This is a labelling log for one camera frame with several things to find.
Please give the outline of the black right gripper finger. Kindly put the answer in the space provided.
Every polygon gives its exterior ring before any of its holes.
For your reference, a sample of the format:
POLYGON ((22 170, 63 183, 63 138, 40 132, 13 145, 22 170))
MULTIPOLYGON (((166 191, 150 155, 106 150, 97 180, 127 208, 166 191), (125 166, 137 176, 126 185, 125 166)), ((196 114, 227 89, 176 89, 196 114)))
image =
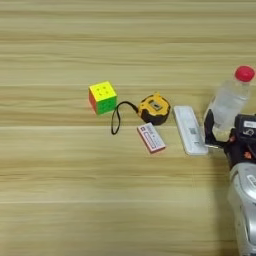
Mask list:
POLYGON ((209 109, 204 119, 205 143, 208 145, 217 144, 216 137, 213 133, 213 126, 214 126, 214 115, 212 110, 209 109))

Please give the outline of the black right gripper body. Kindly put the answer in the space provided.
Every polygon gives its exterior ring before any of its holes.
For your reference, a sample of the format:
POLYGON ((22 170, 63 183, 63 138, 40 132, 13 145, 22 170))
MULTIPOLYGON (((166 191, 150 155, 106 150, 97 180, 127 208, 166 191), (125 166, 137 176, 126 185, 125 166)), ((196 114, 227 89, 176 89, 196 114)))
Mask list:
POLYGON ((230 168, 240 163, 256 164, 256 140, 238 140, 235 137, 231 137, 228 141, 205 139, 205 144, 221 148, 230 168))

